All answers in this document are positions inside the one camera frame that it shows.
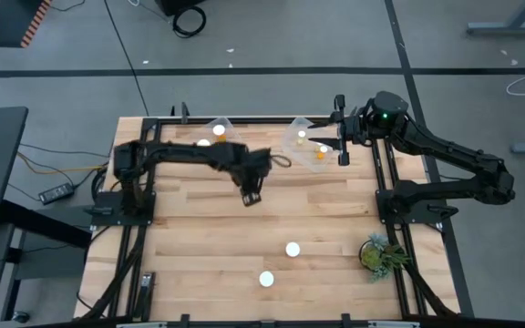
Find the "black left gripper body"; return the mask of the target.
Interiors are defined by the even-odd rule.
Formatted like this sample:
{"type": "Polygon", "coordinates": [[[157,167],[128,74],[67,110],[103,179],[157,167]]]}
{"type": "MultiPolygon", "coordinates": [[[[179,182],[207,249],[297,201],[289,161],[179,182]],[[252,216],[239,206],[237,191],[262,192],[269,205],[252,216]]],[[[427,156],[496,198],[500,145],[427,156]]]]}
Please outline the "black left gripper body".
{"type": "Polygon", "coordinates": [[[242,195],[242,203],[245,207],[250,207],[259,203],[262,200],[261,189],[263,185],[263,178],[258,176],[246,179],[240,186],[242,195]]]}

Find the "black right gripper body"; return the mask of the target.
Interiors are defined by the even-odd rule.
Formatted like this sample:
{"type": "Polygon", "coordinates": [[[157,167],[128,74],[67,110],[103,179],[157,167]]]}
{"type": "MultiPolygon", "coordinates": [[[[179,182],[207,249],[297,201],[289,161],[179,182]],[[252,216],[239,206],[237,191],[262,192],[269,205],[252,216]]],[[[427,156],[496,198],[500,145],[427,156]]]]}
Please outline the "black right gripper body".
{"type": "Polygon", "coordinates": [[[373,99],[369,98],[361,108],[354,108],[352,112],[345,115],[345,96],[335,96],[335,123],[337,124],[336,146],[339,151],[338,165],[348,166],[350,164],[347,142],[351,141],[355,145],[369,147],[368,127],[366,115],[373,104],[373,99]]]}

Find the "clear plastic bin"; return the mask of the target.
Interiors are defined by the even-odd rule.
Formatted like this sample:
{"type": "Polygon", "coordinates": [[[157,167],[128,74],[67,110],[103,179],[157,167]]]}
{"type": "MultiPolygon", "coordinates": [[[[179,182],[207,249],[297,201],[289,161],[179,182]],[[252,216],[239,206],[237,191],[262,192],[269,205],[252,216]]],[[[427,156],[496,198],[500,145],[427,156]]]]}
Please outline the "clear plastic bin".
{"type": "Polygon", "coordinates": [[[282,149],[292,161],[298,162],[313,173],[320,173],[325,171],[331,162],[336,161],[338,152],[329,148],[325,158],[318,160],[315,149],[319,145],[310,141],[310,138],[320,138],[324,132],[334,132],[335,129],[333,127],[309,129],[308,126],[312,124],[313,122],[307,118],[296,117],[283,133],[282,149]],[[306,140],[302,146],[296,144],[299,130],[306,132],[306,140]]]}
{"type": "Polygon", "coordinates": [[[240,136],[237,128],[227,118],[216,118],[205,125],[194,130],[194,137],[192,139],[198,142],[200,139],[207,139],[211,145],[214,143],[220,143],[215,141],[215,137],[212,133],[212,128],[215,125],[222,124],[226,127],[226,141],[225,142],[240,142],[242,137],[240,136]]]}

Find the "potted succulent plant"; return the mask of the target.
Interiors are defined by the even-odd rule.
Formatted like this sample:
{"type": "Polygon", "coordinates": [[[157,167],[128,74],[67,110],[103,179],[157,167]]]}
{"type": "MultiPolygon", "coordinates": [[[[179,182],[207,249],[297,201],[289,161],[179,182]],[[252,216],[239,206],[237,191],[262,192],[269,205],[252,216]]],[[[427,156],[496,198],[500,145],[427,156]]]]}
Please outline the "potted succulent plant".
{"type": "Polygon", "coordinates": [[[370,282],[387,279],[394,270],[401,270],[411,258],[397,244],[391,244],[384,235],[372,233],[358,252],[360,264],[371,272],[370,282]]]}

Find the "black power adapter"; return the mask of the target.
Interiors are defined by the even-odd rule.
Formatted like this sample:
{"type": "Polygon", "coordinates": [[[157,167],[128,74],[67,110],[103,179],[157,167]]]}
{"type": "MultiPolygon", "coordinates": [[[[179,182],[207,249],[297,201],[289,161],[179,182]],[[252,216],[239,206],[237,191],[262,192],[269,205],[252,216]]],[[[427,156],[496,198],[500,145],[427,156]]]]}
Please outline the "black power adapter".
{"type": "Polygon", "coordinates": [[[74,185],[71,183],[65,183],[56,186],[52,189],[45,190],[38,194],[38,199],[43,205],[48,205],[58,200],[66,199],[73,196],[75,193],[74,185]]]}

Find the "black box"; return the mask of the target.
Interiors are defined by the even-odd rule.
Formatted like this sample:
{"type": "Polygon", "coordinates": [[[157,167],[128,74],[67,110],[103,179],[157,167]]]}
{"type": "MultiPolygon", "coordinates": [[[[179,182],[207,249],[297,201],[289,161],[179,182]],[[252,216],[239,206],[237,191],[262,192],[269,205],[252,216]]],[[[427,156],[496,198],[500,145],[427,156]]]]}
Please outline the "black box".
{"type": "Polygon", "coordinates": [[[165,16],[176,15],[179,11],[198,5],[205,0],[154,0],[165,16]]]}

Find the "black orange-striped floor mat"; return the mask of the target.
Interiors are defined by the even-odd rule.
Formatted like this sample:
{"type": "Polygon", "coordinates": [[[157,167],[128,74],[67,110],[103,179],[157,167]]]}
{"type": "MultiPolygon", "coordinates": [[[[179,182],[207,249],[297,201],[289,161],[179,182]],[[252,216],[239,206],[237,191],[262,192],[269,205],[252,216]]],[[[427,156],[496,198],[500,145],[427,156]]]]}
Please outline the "black orange-striped floor mat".
{"type": "Polygon", "coordinates": [[[0,0],[0,47],[28,47],[52,0],[0,0]]]}

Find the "black bracket with label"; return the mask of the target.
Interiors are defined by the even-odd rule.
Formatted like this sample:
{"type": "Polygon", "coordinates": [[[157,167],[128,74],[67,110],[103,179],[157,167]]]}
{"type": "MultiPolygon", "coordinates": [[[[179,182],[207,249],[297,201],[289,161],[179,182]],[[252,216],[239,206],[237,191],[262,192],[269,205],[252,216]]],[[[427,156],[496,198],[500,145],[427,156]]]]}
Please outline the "black bracket with label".
{"type": "Polygon", "coordinates": [[[142,322],[147,322],[150,317],[150,308],[155,284],[156,273],[146,272],[141,280],[138,301],[138,315],[142,322]]]}

